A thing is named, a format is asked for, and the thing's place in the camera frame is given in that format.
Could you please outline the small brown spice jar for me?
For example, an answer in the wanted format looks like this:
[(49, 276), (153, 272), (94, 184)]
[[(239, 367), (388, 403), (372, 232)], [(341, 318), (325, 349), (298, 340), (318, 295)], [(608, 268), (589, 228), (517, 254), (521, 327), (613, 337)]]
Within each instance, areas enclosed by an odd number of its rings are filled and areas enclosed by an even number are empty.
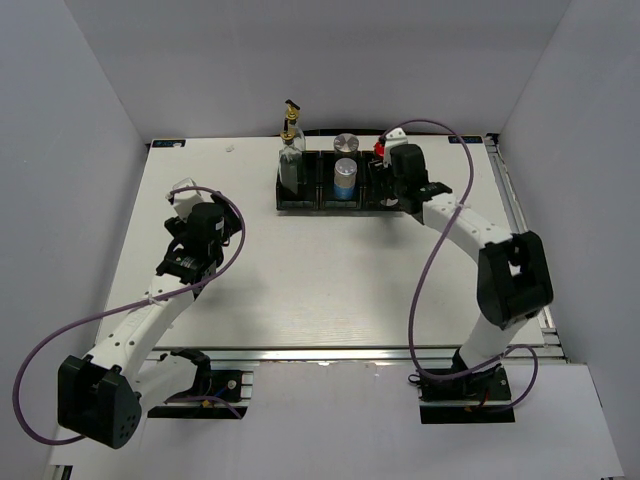
[(384, 159), (384, 152), (385, 152), (385, 146), (383, 143), (381, 143), (380, 141), (377, 141), (374, 144), (374, 154), (375, 157), (379, 160), (383, 160)]

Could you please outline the blue label spice jar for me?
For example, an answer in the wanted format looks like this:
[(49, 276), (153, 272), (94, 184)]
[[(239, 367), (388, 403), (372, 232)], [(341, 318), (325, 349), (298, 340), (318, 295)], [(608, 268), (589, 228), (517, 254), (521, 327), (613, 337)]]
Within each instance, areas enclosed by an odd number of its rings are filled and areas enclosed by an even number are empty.
[(337, 200), (350, 200), (353, 196), (358, 173), (357, 162), (348, 157), (340, 158), (334, 165), (333, 191)]

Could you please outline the silver lid pink salt jar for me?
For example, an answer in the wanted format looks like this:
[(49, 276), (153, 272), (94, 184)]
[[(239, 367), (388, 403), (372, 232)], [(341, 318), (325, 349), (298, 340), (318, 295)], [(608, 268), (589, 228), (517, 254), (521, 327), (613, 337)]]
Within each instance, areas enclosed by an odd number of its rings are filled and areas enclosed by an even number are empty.
[(333, 152), (336, 160), (341, 158), (357, 159), (359, 154), (359, 138), (352, 133), (338, 134), (333, 140)]

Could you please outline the glass bottle with brown sauce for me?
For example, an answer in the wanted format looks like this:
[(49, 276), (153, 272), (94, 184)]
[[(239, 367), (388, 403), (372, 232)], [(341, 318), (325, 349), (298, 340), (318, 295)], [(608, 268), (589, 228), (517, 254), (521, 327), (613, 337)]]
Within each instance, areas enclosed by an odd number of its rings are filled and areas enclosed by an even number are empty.
[(284, 120), (280, 137), (283, 142), (283, 147), (279, 151), (280, 182), (293, 195), (297, 195), (301, 185), (299, 170), (302, 153), (296, 146), (295, 130), (290, 126), (288, 119)]

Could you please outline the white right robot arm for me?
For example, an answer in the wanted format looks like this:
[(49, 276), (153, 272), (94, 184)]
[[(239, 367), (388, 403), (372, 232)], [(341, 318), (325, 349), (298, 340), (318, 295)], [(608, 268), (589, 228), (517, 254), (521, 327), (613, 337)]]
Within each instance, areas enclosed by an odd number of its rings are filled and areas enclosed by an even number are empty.
[(486, 371), (503, 358), (522, 327), (554, 297), (544, 246), (532, 231), (513, 233), (468, 208), (452, 190), (428, 177), (422, 149), (407, 141), (378, 141), (373, 177), (419, 224), (439, 232), (437, 248), (451, 241), (477, 266), (480, 315), (446, 374), (421, 369), (421, 377), (451, 381), (472, 399), (488, 385)]

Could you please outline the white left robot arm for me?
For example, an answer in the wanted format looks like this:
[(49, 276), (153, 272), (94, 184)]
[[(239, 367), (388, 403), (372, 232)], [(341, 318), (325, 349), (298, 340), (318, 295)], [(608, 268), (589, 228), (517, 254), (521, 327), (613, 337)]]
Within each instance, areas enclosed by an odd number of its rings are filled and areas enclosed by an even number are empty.
[(165, 403), (207, 401), (211, 360), (179, 347), (146, 368), (148, 355), (204, 287), (229, 267), (224, 248), (244, 234), (238, 208), (218, 192), (204, 199), (197, 187), (169, 195), (176, 211), (164, 226), (172, 240), (139, 306), (87, 354), (68, 356), (58, 369), (60, 426), (112, 449), (123, 447), (143, 416)]

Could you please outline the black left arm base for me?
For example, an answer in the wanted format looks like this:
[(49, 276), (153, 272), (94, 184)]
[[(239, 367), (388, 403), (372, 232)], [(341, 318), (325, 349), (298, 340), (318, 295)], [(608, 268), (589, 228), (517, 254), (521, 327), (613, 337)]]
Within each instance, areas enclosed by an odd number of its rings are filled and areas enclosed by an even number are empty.
[(249, 384), (244, 380), (248, 371), (239, 369), (214, 369), (211, 359), (204, 352), (180, 348), (164, 353), (160, 360), (187, 360), (195, 368), (195, 376), (189, 389), (179, 391), (171, 400), (152, 408), (147, 416), (154, 419), (181, 420), (241, 420), (248, 409), (249, 394), (242, 390)]

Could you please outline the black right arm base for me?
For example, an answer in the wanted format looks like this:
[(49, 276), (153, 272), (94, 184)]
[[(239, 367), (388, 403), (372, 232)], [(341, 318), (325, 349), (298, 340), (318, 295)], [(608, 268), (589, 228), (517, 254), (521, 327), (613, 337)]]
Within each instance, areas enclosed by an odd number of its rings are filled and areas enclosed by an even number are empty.
[(417, 373), (408, 381), (418, 389), (425, 425), (507, 424), (515, 422), (511, 389), (502, 366), (455, 380), (430, 380)]

